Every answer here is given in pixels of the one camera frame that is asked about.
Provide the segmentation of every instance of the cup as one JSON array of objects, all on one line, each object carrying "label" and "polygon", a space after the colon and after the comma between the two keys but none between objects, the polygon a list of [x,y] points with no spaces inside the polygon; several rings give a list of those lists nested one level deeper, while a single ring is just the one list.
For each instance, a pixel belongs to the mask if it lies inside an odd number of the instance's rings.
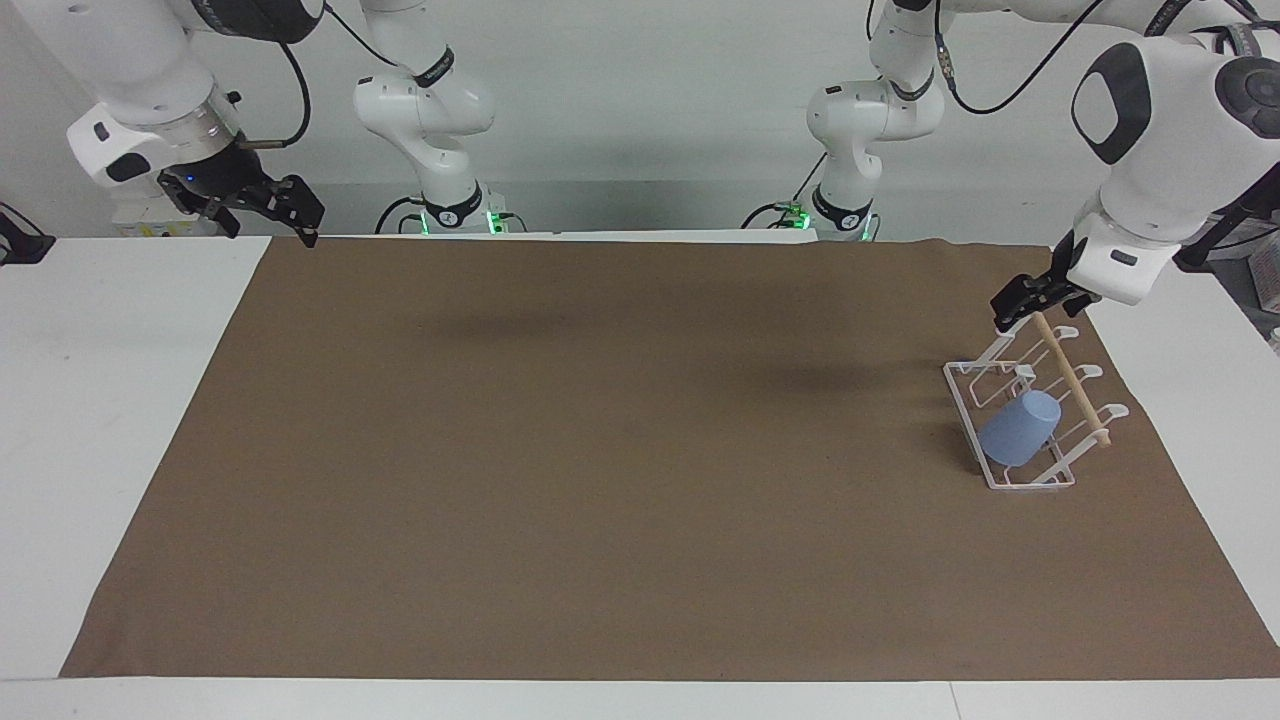
[{"label": "cup", "polygon": [[978,433],[982,451],[1006,468],[1032,461],[1062,421],[1062,406],[1047,392],[1019,395]]}]

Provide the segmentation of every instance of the white table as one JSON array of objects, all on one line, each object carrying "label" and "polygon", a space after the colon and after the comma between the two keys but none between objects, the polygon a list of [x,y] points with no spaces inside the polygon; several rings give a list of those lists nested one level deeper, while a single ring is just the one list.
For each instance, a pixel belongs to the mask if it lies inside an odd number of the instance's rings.
[{"label": "white table", "polygon": [[[0,719],[1280,716],[1280,680],[52,680],[265,247],[266,238],[64,240],[41,265],[0,269]],[[1142,306],[1105,304],[1091,316],[1280,638],[1280,455],[1268,451],[1280,433],[1280,361],[1210,277],[1170,270]]]}]

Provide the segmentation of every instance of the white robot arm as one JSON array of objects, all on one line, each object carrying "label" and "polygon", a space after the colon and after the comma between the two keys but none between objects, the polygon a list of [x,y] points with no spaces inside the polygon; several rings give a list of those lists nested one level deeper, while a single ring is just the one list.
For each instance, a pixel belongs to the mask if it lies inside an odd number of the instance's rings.
[{"label": "white robot arm", "polygon": [[[828,237],[860,231],[870,215],[881,163],[868,146],[937,128],[940,86],[954,83],[941,29],[956,13],[1012,10],[1056,23],[1085,15],[1148,36],[1105,53],[1082,82],[1073,118],[1111,176],[1053,268],[1015,278],[992,301],[1002,328],[1059,302],[1073,313],[1100,297],[1137,304],[1211,213],[1265,195],[1258,178],[1280,161],[1280,35],[1243,0],[890,3],[872,41],[883,77],[828,87],[809,106],[809,127],[831,160],[806,209]],[[1188,142],[1197,136],[1213,142]]]},{"label": "white robot arm", "polygon": [[[15,0],[54,55],[97,97],[68,131],[84,170],[108,188],[157,182],[184,213],[227,234],[229,209],[259,213],[315,242],[324,206],[297,176],[262,172],[252,143],[188,31],[296,42],[319,0]],[[282,146],[269,143],[268,146]]]},{"label": "white robot arm", "polygon": [[456,68],[457,58],[431,22],[425,0],[361,0],[374,47],[398,72],[356,85],[360,122],[413,164],[433,229],[489,229],[502,199],[476,179],[457,137],[479,135],[494,122],[494,101],[475,78]]}]

